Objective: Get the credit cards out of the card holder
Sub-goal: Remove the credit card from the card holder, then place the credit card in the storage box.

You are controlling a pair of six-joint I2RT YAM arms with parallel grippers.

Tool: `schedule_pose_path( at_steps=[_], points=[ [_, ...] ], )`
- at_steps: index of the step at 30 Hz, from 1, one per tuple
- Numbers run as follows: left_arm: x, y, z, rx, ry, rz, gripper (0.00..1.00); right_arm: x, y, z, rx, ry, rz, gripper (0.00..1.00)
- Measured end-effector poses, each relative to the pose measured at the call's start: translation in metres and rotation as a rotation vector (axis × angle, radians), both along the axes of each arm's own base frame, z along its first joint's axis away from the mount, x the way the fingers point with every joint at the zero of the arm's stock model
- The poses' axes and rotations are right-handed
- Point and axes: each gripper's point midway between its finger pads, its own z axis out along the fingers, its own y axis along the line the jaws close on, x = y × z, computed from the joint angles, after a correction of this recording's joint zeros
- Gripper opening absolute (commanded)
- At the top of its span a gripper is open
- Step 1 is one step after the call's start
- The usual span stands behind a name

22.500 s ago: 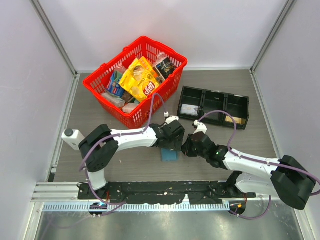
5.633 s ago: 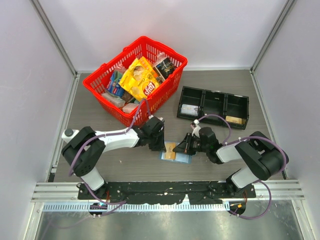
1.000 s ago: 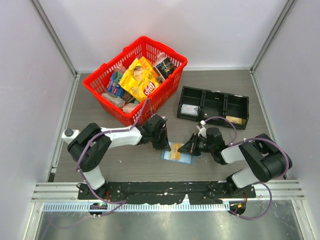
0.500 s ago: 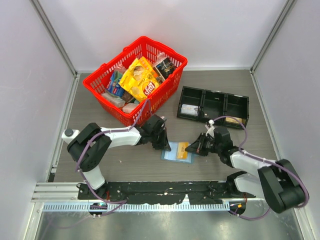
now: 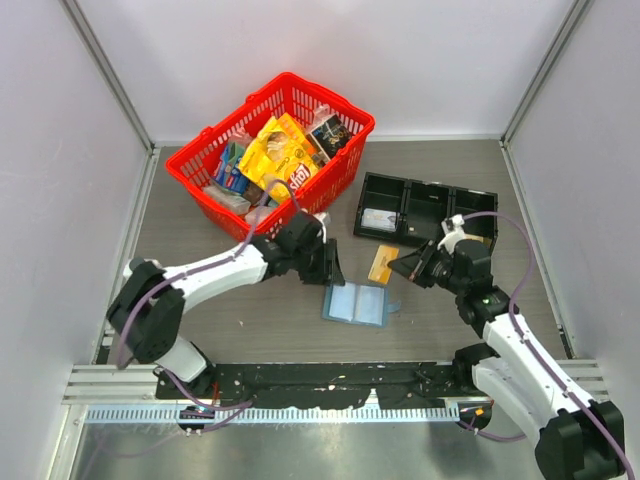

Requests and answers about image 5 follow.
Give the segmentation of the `orange credit card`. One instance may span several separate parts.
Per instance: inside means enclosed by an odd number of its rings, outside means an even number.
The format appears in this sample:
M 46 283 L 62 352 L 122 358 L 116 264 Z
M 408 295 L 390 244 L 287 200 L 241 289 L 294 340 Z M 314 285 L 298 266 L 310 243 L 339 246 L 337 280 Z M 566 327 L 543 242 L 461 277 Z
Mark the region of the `orange credit card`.
M 381 285 L 387 285 L 392 274 L 389 263 L 395 260 L 398 255 L 398 248 L 380 245 L 369 270 L 368 280 Z

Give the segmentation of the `blue card holder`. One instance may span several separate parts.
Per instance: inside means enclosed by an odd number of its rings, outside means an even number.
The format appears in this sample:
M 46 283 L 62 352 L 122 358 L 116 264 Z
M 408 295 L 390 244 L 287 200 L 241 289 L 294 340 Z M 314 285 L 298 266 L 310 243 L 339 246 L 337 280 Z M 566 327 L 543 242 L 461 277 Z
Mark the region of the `blue card holder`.
M 324 320 L 383 328 L 389 316 L 397 313 L 401 302 L 390 302 L 385 287 L 346 282 L 326 289 L 322 309 Z

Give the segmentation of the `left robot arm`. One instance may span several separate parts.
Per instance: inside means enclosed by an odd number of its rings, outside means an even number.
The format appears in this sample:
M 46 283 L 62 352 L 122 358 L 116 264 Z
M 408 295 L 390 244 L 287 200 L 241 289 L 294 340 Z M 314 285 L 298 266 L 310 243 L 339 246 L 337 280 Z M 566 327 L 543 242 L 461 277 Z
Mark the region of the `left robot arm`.
M 213 387 L 214 366 L 179 334 L 183 315 L 227 291 L 290 271 L 307 285 L 342 286 L 337 241 L 322 215 L 300 211 L 274 234 L 252 235 L 234 248 L 176 267 L 134 258 L 106 318 L 140 364 L 163 368 L 190 397 Z

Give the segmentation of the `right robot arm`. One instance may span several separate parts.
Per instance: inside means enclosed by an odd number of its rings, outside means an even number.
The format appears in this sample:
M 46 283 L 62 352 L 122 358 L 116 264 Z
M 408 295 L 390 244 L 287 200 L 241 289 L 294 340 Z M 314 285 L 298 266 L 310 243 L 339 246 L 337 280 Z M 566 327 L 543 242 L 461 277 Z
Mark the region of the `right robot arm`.
M 422 288 L 454 294 L 459 316 L 482 341 L 456 352 L 453 386 L 465 395 L 480 390 L 498 403 L 533 445 L 544 478 L 634 476 L 622 413 L 610 401 L 596 401 L 542 347 L 513 297 L 495 285 L 483 243 L 428 242 L 389 267 Z

